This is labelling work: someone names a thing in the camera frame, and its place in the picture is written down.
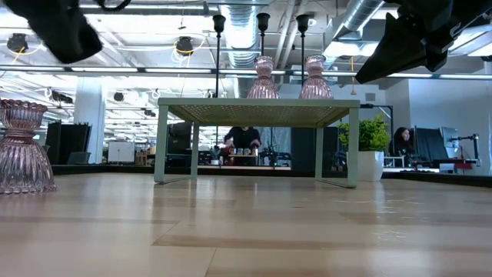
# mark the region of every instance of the ribbed glass vase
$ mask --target ribbed glass vase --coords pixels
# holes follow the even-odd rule
[[[300,99],[333,99],[331,89],[323,79],[323,64],[326,58],[323,55],[310,55],[306,58],[306,69],[309,77],[304,81]]]
[[[32,139],[47,110],[30,102],[0,101],[0,119],[7,129],[0,142],[0,194],[56,190],[48,156]]]
[[[277,87],[271,80],[271,71],[274,68],[274,59],[268,56],[259,56],[254,61],[258,78],[248,93],[248,98],[278,98]]]

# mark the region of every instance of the ceiling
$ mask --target ceiling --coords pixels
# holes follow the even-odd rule
[[[219,13],[221,4],[249,4],[254,5],[255,12],[266,12],[271,15],[269,28],[264,38],[265,54],[275,56],[281,29],[289,23],[286,19],[286,10],[293,5],[294,0],[209,0],[209,15]],[[305,13],[313,15],[315,25],[311,26],[305,39],[305,55],[321,54],[328,47],[325,33],[331,18],[342,15],[348,0],[331,1],[306,1],[302,7]],[[137,5],[165,5],[165,8],[153,9],[129,9],[121,15],[102,14],[93,7],[92,1],[81,1],[85,7],[89,24],[97,31],[104,44],[103,51],[97,55],[77,62],[72,66],[82,67],[179,67],[179,68],[214,68],[217,39],[214,32],[211,16],[201,12],[202,1],[140,1],[134,0]],[[359,46],[367,43],[377,43],[384,30],[384,13],[394,10],[394,7],[385,5],[381,13],[377,13],[373,20],[364,28],[363,41]],[[27,35],[31,55],[20,55],[11,52],[6,43],[13,33]],[[191,37],[194,46],[193,55],[190,58],[180,56],[175,51],[175,42],[183,36]],[[227,45],[226,36],[221,39],[222,54],[220,55],[221,68],[231,67],[228,53],[231,51]],[[241,34],[234,37],[241,41]],[[300,65],[301,40],[297,36],[288,55],[286,68],[292,65]],[[250,52],[259,52],[258,46],[250,48]],[[354,56],[354,70],[358,70],[366,60],[362,55]],[[0,7],[0,65],[59,65],[46,47],[29,28],[25,19],[10,13],[6,8]],[[338,58],[333,64],[338,70],[351,70],[351,61]],[[483,67],[483,62],[478,57],[457,55],[449,58],[448,63],[440,71],[445,73],[475,72]],[[413,72],[422,72],[424,68],[417,68]],[[108,93],[108,110],[106,112],[107,139],[114,138],[154,138],[156,135],[157,120],[155,117],[144,115],[139,108],[153,109],[157,107],[158,97],[208,97],[215,90],[214,76],[186,76],[169,75],[166,77],[144,76],[105,76],[101,77],[101,83]],[[15,98],[40,102],[50,106],[46,121],[62,119],[70,122],[73,120],[73,107],[64,105],[63,109],[56,108],[55,103],[47,97],[46,88],[72,97],[76,101],[75,91],[78,77],[76,75],[50,75],[28,74],[26,72],[5,72],[0,78],[0,98]],[[351,78],[339,78],[338,84],[343,85],[351,81]],[[238,97],[238,79],[223,77],[220,79],[219,97]],[[116,102],[113,95],[122,92],[125,101]],[[201,140],[212,140],[215,130],[204,129]]]

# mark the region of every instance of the shelf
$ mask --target shelf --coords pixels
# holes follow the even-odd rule
[[[291,170],[290,166],[199,165],[199,169]]]
[[[322,128],[360,108],[358,100],[160,98],[177,117],[212,126]]]
[[[229,157],[234,157],[234,158],[257,158],[257,155],[236,155],[236,154],[229,154]]]

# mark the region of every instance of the potted plant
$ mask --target potted plant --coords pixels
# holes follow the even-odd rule
[[[391,135],[386,131],[387,123],[383,115],[365,119],[359,123],[359,181],[376,182],[381,180],[384,167],[384,150],[389,145]],[[340,123],[340,141],[348,149],[348,123]]]
[[[219,156],[221,155],[221,150],[218,146],[214,146],[210,148],[210,156],[211,156],[211,165],[220,165]]]

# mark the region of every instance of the desk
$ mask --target desk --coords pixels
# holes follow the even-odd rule
[[[318,99],[246,99],[246,98],[160,98],[157,149],[154,180],[165,181],[165,152],[168,139],[168,113],[193,122],[193,146],[191,178],[198,174],[198,132],[200,125],[208,126],[264,126],[316,128],[315,178],[323,180],[323,129],[340,118],[349,115],[348,188],[357,186],[357,160],[359,147],[358,100]]]

